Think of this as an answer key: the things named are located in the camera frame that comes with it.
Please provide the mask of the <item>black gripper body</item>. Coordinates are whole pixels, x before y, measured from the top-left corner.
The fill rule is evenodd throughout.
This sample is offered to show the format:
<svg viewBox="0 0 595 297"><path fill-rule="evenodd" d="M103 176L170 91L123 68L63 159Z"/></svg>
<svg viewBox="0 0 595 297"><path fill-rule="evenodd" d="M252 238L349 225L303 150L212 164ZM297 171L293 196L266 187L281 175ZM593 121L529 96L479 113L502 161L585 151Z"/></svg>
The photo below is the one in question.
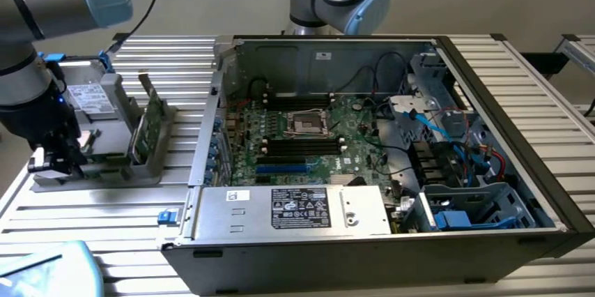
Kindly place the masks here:
<svg viewBox="0 0 595 297"><path fill-rule="evenodd" d="M38 100L16 106L2 106L2 124L24 138L32 150L66 151L76 145L80 127L75 110L66 100Z"/></svg>

